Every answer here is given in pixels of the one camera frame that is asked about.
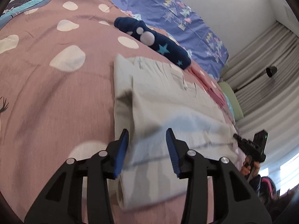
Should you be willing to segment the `person's right hand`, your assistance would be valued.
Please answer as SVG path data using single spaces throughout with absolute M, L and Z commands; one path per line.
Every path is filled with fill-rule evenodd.
M 240 170 L 240 173 L 242 173 L 242 175 L 244 175 L 244 176 L 249 175 L 250 171 L 251 171 L 251 166 L 249 164 L 249 160 L 250 160 L 250 158 L 247 156 L 245 158 L 245 161 L 243 162 L 243 166 Z M 253 166 L 255 167 L 255 170 L 253 171 L 252 177 L 254 178 L 258 175 L 261 164 L 257 161 L 255 161 L 253 164 L 254 164 Z

